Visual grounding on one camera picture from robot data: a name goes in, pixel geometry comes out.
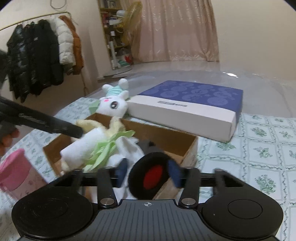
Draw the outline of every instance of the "hanger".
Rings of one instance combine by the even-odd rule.
[[[7,25],[7,26],[4,27],[4,28],[1,28],[0,31],[3,30],[3,29],[9,28],[9,27],[11,27],[11,26],[17,25],[17,24],[19,24],[19,23],[23,23],[23,22],[26,22],[26,21],[30,21],[30,20],[35,19],[35,18],[42,18],[42,17],[45,17],[45,16],[51,16],[51,15],[62,14],[62,13],[67,13],[67,14],[70,16],[70,19],[72,19],[72,15],[71,15],[71,13],[69,13],[68,11],[54,12],[54,13],[43,14],[43,15],[40,15],[40,16],[36,16],[36,17],[32,17],[32,18],[27,18],[27,19],[24,19],[24,20],[18,21],[18,22],[16,22],[16,23],[13,23],[13,24]]]

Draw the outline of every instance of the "white puffer jacket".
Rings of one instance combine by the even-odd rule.
[[[73,35],[67,24],[59,18],[50,18],[50,27],[59,41],[59,62],[61,64],[76,65],[73,53]]]

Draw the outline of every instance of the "pink lid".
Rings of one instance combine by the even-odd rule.
[[[25,157],[24,149],[11,153],[0,165],[0,188],[4,191],[15,190],[26,179],[31,167],[31,163]]]

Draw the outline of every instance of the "curtain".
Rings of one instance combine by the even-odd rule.
[[[123,9],[136,0],[121,0]],[[141,0],[131,52],[136,62],[219,61],[210,0]]]

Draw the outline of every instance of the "human hand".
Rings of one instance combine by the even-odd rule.
[[[16,128],[12,133],[7,136],[4,136],[0,143],[0,156],[5,154],[5,148],[10,147],[12,144],[13,138],[17,138],[20,135],[20,131]]]

